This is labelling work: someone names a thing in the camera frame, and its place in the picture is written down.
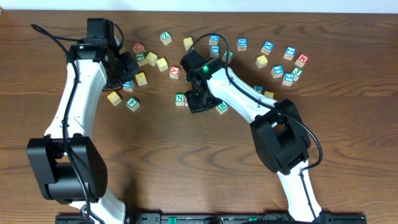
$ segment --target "wooden table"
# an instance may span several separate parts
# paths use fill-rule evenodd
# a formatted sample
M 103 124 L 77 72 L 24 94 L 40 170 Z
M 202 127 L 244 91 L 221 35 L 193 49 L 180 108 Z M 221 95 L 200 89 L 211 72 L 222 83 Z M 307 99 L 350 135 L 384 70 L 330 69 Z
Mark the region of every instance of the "wooden table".
M 36 22 L 55 35 L 81 38 L 86 18 L 106 17 L 126 37 L 179 65 L 182 39 L 223 34 L 235 56 L 231 68 L 275 99 L 290 99 L 317 135 L 324 159 L 310 171 L 319 204 L 332 212 L 364 213 L 368 223 L 398 220 L 398 16 L 366 14 L 3 11 L 0 17 L 0 223 L 53 223 L 77 212 L 40 194 L 26 145 L 40 138 L 55 116 L 66 80 L 65 55 Z M 163 31 L 173 41 L 165 46 Z M 236 51 L 236 40 L 248 49 Z M 265 40 L 275 44 L 266 68 L 256 57 Z M 70 42 L 64 42 L 69 48 Z M 221 51 L 225 44 L 220 42 Z M 286 46 L 308 55 L 303 76 L 291 87 L 273 79 Z M 210 58 L 208 39 L 195 47 Z M 264 213 L 287 210 L 278 177 L 259 160 L 247 122 L 233 109 L 191 114 L 174 94 L 190 89 L 182 73 L 145 65 L 148 85 L 122 91 L 123 103 L 99 99 L 94 125 L 97 149 L 109 172 L 108 187 L 129 205 L 164 213 Z M 132 112 L 126 98 L 135 96 Z M 315 162 L 315 146 L 309 150 Z

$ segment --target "white wall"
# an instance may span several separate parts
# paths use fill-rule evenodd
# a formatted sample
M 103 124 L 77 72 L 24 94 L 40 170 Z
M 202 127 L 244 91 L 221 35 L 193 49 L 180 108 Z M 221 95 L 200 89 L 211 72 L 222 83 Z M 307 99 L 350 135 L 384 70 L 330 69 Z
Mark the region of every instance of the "white wall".
M 398 0 L 0 0 L 7 9 L 398 13 Z

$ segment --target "cube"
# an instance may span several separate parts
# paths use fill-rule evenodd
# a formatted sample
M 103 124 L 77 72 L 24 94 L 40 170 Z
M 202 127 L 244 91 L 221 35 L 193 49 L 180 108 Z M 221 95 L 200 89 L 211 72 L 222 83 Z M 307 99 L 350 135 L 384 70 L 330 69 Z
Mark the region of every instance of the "cube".
M 131 80 L 123 84 L 124 91 L 132 91 L 134 89 L 134 82 Z
M 248 47 L 248 40 L 246 38 L 238 39 L 237 48 L 238 51 L 246 50 Z
M 119 95 L 113 91 L 107 96 L 108 100 L 113 104 L 113 106 L 118 105 L 120 102 L 122 102 L 122 99 L 120 99 Z
M 218 57 L 220 55 L 221 47 L 211 46 L 210 47 L 210 57 Z
M 300 56 L 298 56 L 298 58 L 294 64 L 299 66 L 300 68 L 302 68 L 306 64 L 307 61 L 308 61 L 308 57 L 305 56 L 304 54 L 300 54 Z
M 188 106 L 187 96 L 184 96 L 184 103 L 185 103 L 185 106 Z
M 267 63 L 268 63 L 268 59 L 266 58 L 265 55 L 261 55 L 256 60 L 256 65 L 258 68 L 264 68 L 265 66 L 267 66 Z
M 185 39 L 183 39 L 183 41 L 184 41 L 185 50 L 189 50 L 189 48 L 190 48 L 190 47 L 192 46 L 192 44 L 193 44 L 192 37 L 185 38 Z
M 271 70 L 271 75 L 274 78 L 279 78 L 284 75 L 284 68 L 281 65 L 276 65 Z
M 139 107 L 139 103 L 134 97 L 131 97 L 127 100 L 126 106 L 130 108 L 130 110 L 135 111 Z
M 170 75 L 170 78 L 178 79 L 178 76 L 180 75 L 180 68 L 178 68 L 176 66 L 171 66 L 169 75 Z
M 266 43 L 262 46 L 261 52 L 266 55 L 269 55 L 269 53 L 271 53 L 272 48 L 274 48 L 274 44 L 267 40 Z
M 132 46 L 132 51 L 135 54 L 140 54 L 140 53 L 144 53 L 145 52 L 145 48 L 144 48 L 144 46 L 142 44 L 137 42 L 136 44 L 134 44 L 134 46 Z
M 218 37 L 218 35 L 210 35 L 209 45 L 217 45 L 219 39 L 220 39 L 220 37 Z
M 294 57 L 295 53 L 296 49 L 294 49 L 293 47 L 287 47 L 284 54 L 284 59 L 291 60 Z
M 137 80 L 137 84 L 138 84 L 139 86 L 148 84 L 147 78 L 145 77 L 144 72 L 138 73 L 138 74 L 136 75 L 136 80 Z
M 178 93 L 175 95 L 175 105 L 185 106 L 185 95 L 183 93 Z
M 297 81 L 300 78 L 302 73 L 303 73 L 303 70 L 301 70 L 301 69 L 299 69 L 297 67 L 294 68 L 293 71 L 292 71 L 292 74 L 294 75 L 294 81 Z
M 152 52 L 149 52 L 149 54 L 147 55 L 146 59 L 147 59 L 147 63 L 149 65 L 155 66 L 156 65 L 156 61 L 157 61 L 157 55 L 152 53 Z
M 165 31 L 160 35 L 160 41 L 162 41 L 162 43 L 164 45 L 167 45 L 169 43 L 172 42 L 172 36 L 169 32 Z
M 282 85 L 291 86 L 293 82 L 294 82 L 294 75 L 286 73 L 284 76 L 284 80 L 282 81 Z
M 167 70 L 169 68 L 169 66 L 167 66 L 166 59 L 164 59 L 164 58 L 157 60 L 156 64 L 161 72 L 163 72 L 164 70 Z
M 137 63 L 139 66 L 143 66 L 148 63 L 147 59 L 145 58 L 145 55 L 143 53 L 137 54 L 136 59 L 137 59 Z
M 220 103 L 217 107 L 216 110 L 220 113 L 223 114 L 225 111 L 228 110 L 228 104 L 226 104 L 224 101 Z
M 234 52 L 232 50 L 229 51 L 228 53 L 228 63 L 231 63 L 232 58 L 234 57 Z M 223 61 L 226 61 L 226 51 L 224 52 L 223 55 Z
M 262 87 L 262 86 L 255 85 L 253 88 L 260 94 L 262 94 L 262 92 L 264 92 L 264 87 Z
M 265 96 L 266 98 L 273 99 L 273 98 L 274 98 L 274 93 L 273 93 L 273 92 L 265 91 L 265 92 L 264 92 L 264 96 Z

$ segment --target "tabletop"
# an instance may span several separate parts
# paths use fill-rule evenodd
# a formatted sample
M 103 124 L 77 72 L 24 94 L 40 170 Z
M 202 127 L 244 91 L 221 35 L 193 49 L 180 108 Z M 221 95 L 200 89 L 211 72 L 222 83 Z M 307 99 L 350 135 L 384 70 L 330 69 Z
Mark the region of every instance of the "tabletop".
M 117 23 L 122 52 L 140 42 L 146 53 L 179 66 L 183 39 L 217 32 L 235 55 L 230 67 L 250 86 L 261 85 L 295 103 L 303 122 L 323 146 L 324 159 L 310 170 L 318 203 L 333 213 L 363 213 L 368 223 L 396 223 L 398 214 L 398 16 L 381 14 L 205 13 L 135 11 L 3 11 L 0 17 L 0 222 L 53 223 L 74 208 L 45 200 L 26 154 L 30 138 L 50 125 L 65 87 L 65 54 L 30 28 L 79 39 L 86 19 Z M 172 42 L 159 35 L 167 30 Z M 238 38 L 248 48 L 236 50 Z M 255 61 L 266 40 L 274 43 L 265 68 Z M 62 42 L 68 49 L 71 42 Z M 221 51 L 225 44 L 220 41 Z M 271 68 L 285 71 L 287 46 L 309 57 L 292 86 Z M 195 49 L 210 59 L 208 39 Z M 258 158 L 249 124 L 234 109 L 191 114 L 174 95 L 191 89 L 185 72 L 144 65 L 148 84 L 120 91 L 113 106 L 102 93 L 93 142 L 108 168 L 108 188 L 134 208 L 163 213 L 264 213 L 286 211 L 276 174 Z M 130 96 L 139 99 L 133 112 Z M 318 158 L 313 146 L 310 162 Z

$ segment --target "alphabet cube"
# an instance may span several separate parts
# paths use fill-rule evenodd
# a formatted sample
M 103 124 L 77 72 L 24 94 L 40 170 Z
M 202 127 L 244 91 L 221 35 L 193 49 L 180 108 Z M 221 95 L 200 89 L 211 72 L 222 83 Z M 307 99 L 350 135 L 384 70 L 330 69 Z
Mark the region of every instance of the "alphabet cube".
M 175 95 L 175 105 L 185 106 L 185 95 L 183 93 L 178 93 Z
M 210 35 L 209 45 L 217 45 L 219 39 L 220 39 L 220 37 L 218 37 L 217 35 Z
M 132 46 L 132 51 L 135 54 L 144 53 L 145 52 L 145 48 L 144 48 L 144 46 L 142 44 L 137 42 L 136 44 L 134 44 L 134 46 Z
M 233 57 L 234 57 L 234 52 L 232 50 L 230 50 L 228 52 L 228 63 L 231 63 L 231 60 Z M 223 55 L 223 61 L 224 62 L 226 61 L 226 51 L 224 52 L 224 55 Z
M 269 55 L 269 53 L 271 53 L 272 48 L 274 48 L 274 44 L 267 40 L 266 43 L 262 46 L 261 52 L 266 55 Z
M 113 104 L 113 106 L 118 105 L 120 102 L 122 102 L 122 99 L 120 99 L 119 95 L 113 91 L 107 96 L 108 100 Z
M 256 65 L 258 68 L 264 68 L 265 66 L 267 66 L 267 63 L 268 63 L 268 59 L 266 58 L 265 55 L 261 55 L 256 60 Z
M 294 75 L 290 73 L 286 73 L 284 76 L 284 80 L 282 82 L 282 85 L 287 85 L 291 86 L 294 82 Z
M 273 99 L 273 98 L 274 98 L 274 93 L 273 93 L 273 92 L 265 91 L 265 92 L 264 92 L 264 96 L 265 96 L 266 98 Z
M 220 103 L 217 107 L 216 110 L 220 113 L 223 114 L 225 111 L 228 110 L 228 104 L 226 104 L 224 101 Z
M 134 89 L 134 82 L 131 80 L 123 84 L 124 91 L 132 91 Z
M 279 78 L 284 75 L 284 68 L 281 65 L 276 65 L 271 70 L 271 75 L 274 78 Z
M 147 55 L 146 59 L 147 59 L 147 63 L 149 65 L 155 66 L 156 65 L 156 61 L 157 61 L 157 55 L 152 53 L 152 52 L 149 52 L 149 54 Z
M 170 78 L 178 79 L 178 76 L 180 75 L 180 68 L 178 68 L 176 66 L 171 66 L 169 75 L 170 75 Z
M 219 46 L 210 47 L 210 57 L 218 57 L 220 55 L 221 48 Z
M 167 45 L 172 42 L 172 36 L 169 32 L 165 31 L 160 35 L 160 41 L 162 41 L 164 45 Z
M 167 66 L 166 59 L 164 59 L 164 58 L 157 60 L 156 64 L 161 72 L 163 72 L 164 70 L 167 70 L 169 68 L 169 66 Z
M 139 107 L 139 103 L 134 97 L 131 97 L 129 100 L 126 102 L 126 106 L 130 108 L 130 110 L 135 111 Z
M 137 59 L 137 63 L 139 66 L 143 66 L 148 63 L 147 59 L 145 58 L 145 55 L 143 53 L 137 54 L 136 59 Z
M 297 81 L 301 74 L 303 73 L 303 70 L 299 69 L 299 68 L 294 68 L 292 71 L 292 74 L 294 75 L 294 81 Z
M 147 78 L 145 77 L 144 72 L 138 73 L 138 74 L 136 75 L 136 80 L 137 80 L 137 84 L 138 84 L 139 86 L 148 84 Z
M 291 60 L 294 57 L 295 53 L 296 53 L 296 49 L 294 49 L 293 47 L 287 47 L 285 55 L 284 55 L 284 59 Z
M 264 87 L 255 85 L 254 90 L 256 90 L 258 93 L 262 94 L 262 92 L 264 92 Z
M 246 38 L 238 39 L 238 51 L 246 50 L 248 47 L 248 40 Z
M 305 56 L 304 54 L 300 54 L 300 56 L 298 56 L 298 58 L 294 64 L 299 66 L 300 68 L 302 68 L 306 64 L 307 61 L 308 61 L 308 57 Z
M 192 46 L 192 44 L 193 44 L 192 37 L 185 38 L 183 41 L 184 41 L 185 50 L 189 50 L 189 48 L 190 48 L 190 47 Z

